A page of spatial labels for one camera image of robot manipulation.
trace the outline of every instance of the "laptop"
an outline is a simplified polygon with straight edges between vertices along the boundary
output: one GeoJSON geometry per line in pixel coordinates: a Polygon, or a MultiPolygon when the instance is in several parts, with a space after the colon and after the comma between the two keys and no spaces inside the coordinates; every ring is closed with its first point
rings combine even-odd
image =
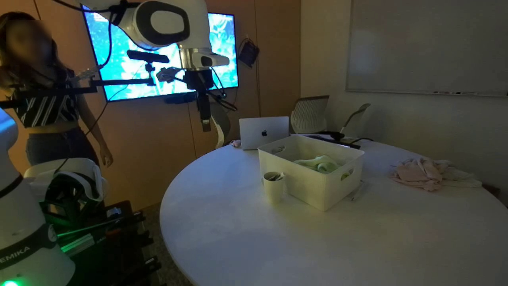
{"type": "Polygon", "coordinates": [[[242,150],[256,150],[261,145],[289,137],[289,117],[240,118],[242,150]]]}

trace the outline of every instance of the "table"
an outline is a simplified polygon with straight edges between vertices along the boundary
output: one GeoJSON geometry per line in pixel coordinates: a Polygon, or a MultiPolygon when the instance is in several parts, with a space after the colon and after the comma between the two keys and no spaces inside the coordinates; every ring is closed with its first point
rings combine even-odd
{"type": "Polygon", "coordinates": [[[161,207],[164,242],[196,285],[505,286],[508,210],[488,191],[402,187],[418,155],[362,142],[364,188],[321,214],[269,206],[256,152],[224,147],[188,166],[161,207]]]}

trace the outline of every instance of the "small cup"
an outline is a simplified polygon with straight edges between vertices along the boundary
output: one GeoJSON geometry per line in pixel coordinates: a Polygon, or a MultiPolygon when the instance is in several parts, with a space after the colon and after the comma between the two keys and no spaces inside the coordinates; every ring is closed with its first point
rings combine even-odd
{"type": "Polygon", "coordinates": [[[281,172],[264,174],[264,196],[269,204],[280,204],[286,199],[286,177],[281,172]]]}

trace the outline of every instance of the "monitor screen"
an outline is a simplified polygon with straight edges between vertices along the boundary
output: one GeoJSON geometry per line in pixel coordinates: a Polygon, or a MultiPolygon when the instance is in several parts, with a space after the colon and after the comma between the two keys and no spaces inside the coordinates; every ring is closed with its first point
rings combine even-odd
{"type": "MultiPolygon", "coordinates": [[[[108,26],[110,23],[97,13],[83,13],[85,23],[89,32],[92,51],[96,56],[96,64],[100,66],[107,61],[110,53],[110,39],[108,26]]],[[[229,66],[215,67],[213,90],[237,90],[240,86],[239,80],[239,61],[237,61],[237,34],[235,34],[235,17],[224,13],[208,13],[210,21],[210,44],[212,50],[216,55],[229,58],[229,66]]],[[[105,80],[143,80],[148,78],[145,69],[146,63],[132,61],[127,56],[127,51],[143,51],[139,48],[119,28],[112,26],[112,58],[108,64],[99,72],[100,78],[105,80]]],[[[126,86],[105,86],[107,102],[124,102],[124,101],[140,101],[140,99],[166,99],[191,96],[194,91],[188,90],[188,85],[183,82],[162,83],[158,82],[156,75],[164,67],[180,69],[180,55],[178,47],[170,45],[151,51],[156,55],[164,55],[170,59],[170,64],[153,64],[156,72],[154,86],[148,85],[126,85],[126,86]]]]}

